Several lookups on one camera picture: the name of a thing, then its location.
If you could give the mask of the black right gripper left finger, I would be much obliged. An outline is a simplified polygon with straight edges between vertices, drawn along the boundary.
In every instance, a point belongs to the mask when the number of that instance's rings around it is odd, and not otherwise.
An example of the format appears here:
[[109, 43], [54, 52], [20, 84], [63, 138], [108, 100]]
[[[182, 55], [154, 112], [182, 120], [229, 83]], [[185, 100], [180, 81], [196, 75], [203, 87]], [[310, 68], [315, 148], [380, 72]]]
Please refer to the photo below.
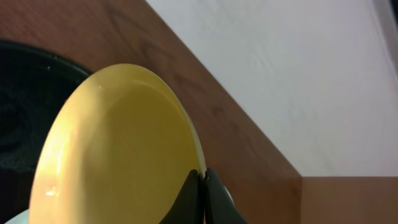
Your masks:
[[197, 170], [191, 170], [160, 224], [203, 224], [204, 214], [202, 177]]

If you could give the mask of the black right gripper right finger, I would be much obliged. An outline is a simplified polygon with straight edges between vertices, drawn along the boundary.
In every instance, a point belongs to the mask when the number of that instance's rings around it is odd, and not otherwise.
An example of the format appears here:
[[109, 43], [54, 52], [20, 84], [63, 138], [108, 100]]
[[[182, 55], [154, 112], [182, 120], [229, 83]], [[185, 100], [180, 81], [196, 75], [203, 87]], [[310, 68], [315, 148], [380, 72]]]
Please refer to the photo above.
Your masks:
[[207, 169], [204, 187], [205, 221], [207, 224], [247, 224], [213, 169]]

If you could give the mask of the yellow plate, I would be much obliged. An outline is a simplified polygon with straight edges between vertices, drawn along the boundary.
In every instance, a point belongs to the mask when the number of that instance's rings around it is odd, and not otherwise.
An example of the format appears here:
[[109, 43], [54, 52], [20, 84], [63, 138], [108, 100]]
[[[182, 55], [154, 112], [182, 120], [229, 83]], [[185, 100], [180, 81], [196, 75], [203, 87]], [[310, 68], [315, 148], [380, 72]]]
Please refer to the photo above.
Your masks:
[[30, 223], [158, 223], [191, 170], [197, 132], [171, 88], [132, 64], [106, 67], [71, 94], [47, 135]]

